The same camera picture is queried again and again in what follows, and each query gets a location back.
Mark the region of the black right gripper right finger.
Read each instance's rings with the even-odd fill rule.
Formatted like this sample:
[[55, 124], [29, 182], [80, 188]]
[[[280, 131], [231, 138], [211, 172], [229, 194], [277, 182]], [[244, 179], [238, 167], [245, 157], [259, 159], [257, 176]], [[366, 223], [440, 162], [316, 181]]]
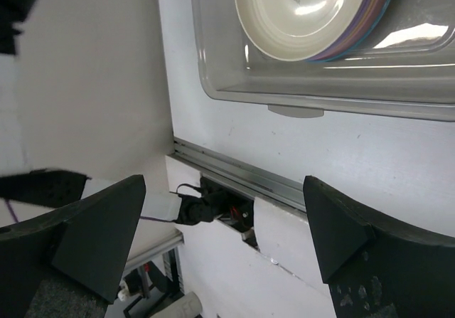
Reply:
[[454, 238], [303, 183], [323, 283], [337, 317], [453, 317]]

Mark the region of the blue plastic plate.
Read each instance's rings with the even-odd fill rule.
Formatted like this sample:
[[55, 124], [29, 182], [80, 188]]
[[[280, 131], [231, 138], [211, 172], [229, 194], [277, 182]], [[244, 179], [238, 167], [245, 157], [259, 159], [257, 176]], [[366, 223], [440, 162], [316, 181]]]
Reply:
[[326, 57], [320, 57], [318, 60], [324, 62], [335, 60], [359, 46], [377, 26], [390, 1], [370, 0], [368, 5], [362, 9], [360, 18], [353, 21], [355, 25], [348, 29], [347, 37], [336, 44], [333, 52], [330, 52]]

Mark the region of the cream plastic plate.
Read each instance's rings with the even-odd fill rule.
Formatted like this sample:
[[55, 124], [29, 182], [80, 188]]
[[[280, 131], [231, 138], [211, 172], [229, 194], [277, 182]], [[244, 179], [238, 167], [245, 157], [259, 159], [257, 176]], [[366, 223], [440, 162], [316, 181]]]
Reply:
[[265, 55], [292, 62], [331, 46], [349, 27], [363, 0], [235, 0], [246, 36]]

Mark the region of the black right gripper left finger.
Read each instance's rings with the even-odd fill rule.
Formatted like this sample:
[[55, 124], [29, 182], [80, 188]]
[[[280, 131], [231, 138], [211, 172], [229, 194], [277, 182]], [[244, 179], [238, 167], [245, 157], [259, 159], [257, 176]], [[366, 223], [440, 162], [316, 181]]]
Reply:
[[1, 197], [47, 213], [1, 229], [2, 317], [103, 317], [146, 195], [141, 175], [83, 196], [83, 174], [1, 178]]

